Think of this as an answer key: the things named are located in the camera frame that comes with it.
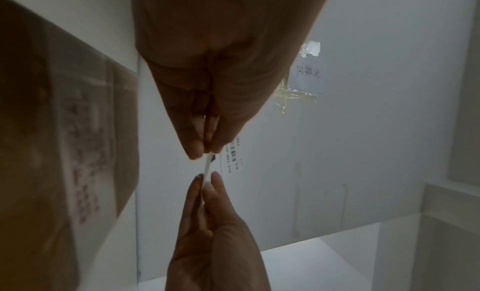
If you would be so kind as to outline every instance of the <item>brown cardboard box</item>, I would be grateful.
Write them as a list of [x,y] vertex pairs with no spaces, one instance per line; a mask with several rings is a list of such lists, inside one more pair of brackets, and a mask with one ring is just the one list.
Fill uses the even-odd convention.
[[0,0],[0,290],[75,290],[138,182],[136,75]]

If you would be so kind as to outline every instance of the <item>white label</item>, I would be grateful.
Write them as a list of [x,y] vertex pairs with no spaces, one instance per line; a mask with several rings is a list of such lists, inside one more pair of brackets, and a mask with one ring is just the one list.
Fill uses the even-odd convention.
[[220,153],[220,173],[226,178],[244,167],[241,154],[240,139],[238,136],[223,147]]
[[288,87],[312,94],[325,92],[325,64],[319,56],[297,55],[288,74]]

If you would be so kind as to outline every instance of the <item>barcode label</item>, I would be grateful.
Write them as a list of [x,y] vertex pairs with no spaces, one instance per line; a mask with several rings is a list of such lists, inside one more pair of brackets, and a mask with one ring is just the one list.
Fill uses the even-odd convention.
[[244,166],[240,153],[240,139],[235,137],[232,142],[223,147],[220,155],[220,173],[223,178],[238,172]]

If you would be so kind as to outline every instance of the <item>barcode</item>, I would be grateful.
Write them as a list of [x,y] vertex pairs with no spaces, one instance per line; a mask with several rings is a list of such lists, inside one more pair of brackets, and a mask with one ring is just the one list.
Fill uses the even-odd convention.
[[233,163],[237,162],[237,151],[235,151],[235,142],[230,142],[230,153],[231,153],[231,161]]

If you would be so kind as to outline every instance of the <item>hand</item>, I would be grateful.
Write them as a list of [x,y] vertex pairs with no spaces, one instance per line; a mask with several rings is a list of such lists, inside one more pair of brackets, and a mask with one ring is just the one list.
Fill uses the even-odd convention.
[[325,0],[132,0],[136,47],[191,159],[220,152],[287,75]]
[[220,174],[214,172],[201,190],[202,182],[196,176],[186,194],[165,291],[269,291],[259,248]]

